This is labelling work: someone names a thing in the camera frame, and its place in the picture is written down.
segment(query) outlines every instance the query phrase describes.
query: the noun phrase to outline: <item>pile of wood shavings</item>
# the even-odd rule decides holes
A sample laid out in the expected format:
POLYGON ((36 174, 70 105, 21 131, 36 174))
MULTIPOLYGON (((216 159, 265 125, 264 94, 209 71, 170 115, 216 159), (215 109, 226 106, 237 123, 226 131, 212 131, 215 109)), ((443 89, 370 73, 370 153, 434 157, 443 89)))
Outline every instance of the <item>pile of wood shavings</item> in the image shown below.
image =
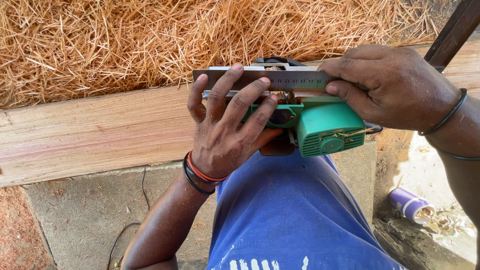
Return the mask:
POLYGON ((431 42, 422 0, 5 0, 0 109, 178 85, 193 69, 431 42))

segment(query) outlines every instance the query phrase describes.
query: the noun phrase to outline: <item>metal bar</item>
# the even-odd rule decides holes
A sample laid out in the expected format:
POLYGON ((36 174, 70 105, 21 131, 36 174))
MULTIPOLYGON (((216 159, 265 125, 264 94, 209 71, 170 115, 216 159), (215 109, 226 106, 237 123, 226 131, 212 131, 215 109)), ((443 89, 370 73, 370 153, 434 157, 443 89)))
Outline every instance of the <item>metal bar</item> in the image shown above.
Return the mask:
POLYGON ((480 0, 462 0, 424 59, 438 72, 443 72, 479 24, 480 0))

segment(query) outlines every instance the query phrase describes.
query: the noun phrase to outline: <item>concrete floor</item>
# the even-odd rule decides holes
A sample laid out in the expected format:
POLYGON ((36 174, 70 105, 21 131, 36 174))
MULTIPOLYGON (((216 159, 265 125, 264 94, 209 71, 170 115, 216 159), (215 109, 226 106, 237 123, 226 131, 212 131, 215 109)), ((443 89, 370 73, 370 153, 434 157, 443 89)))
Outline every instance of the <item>concrete floor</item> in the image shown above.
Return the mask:
MULTIPOLYGON (((371 223, 376 143, 334 155, 340 176, 350 187, 371 223)), ((153 204, 180 172, 179 162, 146 166, 144 188, 153 204)), ((58 269, 105 269, 120 230, 141 222, 147 205, 141 190, 144 167, 76 176, 70 180, 39 183, 25 190, 27 202, 51 250, 58 269)), ((200 209, 177 253, 180 269, 202 269, 208 259, 215 196, 200 209)), ((112 255, 111 268, 125 252, 136 231, 125 230, 112 255)))

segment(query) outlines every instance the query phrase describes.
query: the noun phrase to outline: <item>electric planer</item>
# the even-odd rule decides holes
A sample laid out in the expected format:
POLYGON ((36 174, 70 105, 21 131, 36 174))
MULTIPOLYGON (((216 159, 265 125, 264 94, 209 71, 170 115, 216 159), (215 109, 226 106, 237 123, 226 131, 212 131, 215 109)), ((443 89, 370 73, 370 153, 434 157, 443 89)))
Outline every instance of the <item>electric planer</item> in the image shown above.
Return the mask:
MULTIPOLYGON (((217 66, 192 72, 194 80, 201 74, 208 75, 204 99, 208 99, 210 90, 229 68, 217 66)), ((270 79, 270 89, 259 96, 242 119, 246 121, 265 97, 278 96, 277 107, 266 126, 283 128, 284 132, 260 149, 262 155, 289 155, 296 148, 303 157, 332 154, 361 146, 365 134, 382 130, 381 126, 364 122, 341 98, 326 93, 328 82, 339 78, 316 69, 290 58, 257 58, 244 67, 242 76, 225 97, 228 103, 251 82, 261 77, 270 79)))

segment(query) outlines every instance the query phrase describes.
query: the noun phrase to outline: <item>hand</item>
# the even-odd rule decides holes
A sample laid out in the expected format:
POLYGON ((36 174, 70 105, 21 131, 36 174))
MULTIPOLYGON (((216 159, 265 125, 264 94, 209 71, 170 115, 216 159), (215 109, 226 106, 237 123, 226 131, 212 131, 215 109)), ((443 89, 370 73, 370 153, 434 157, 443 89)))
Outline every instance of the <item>hand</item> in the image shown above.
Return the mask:
POLYGON ((318 70, 346 80, 327 84, 328 93, 342 98, 363 120, 389 128, 429 131, 461 95, 411 48, 362 45, 318 70))
POLYGON ((230 174, 282 133, 282 129, 265 128, 276 108, 275 95, 265 98, 247 121, 241 123, 248 107, 270 86, 267 78, 249 84, 225 106, 225 96, 242 73, 243 65, 233 65, 210 91, 207 107, 202 104, 202 92, 208 81, 206 74, 197 78, 190 92, 187 106, 197 123, 192 164, 213 178, 230 174))

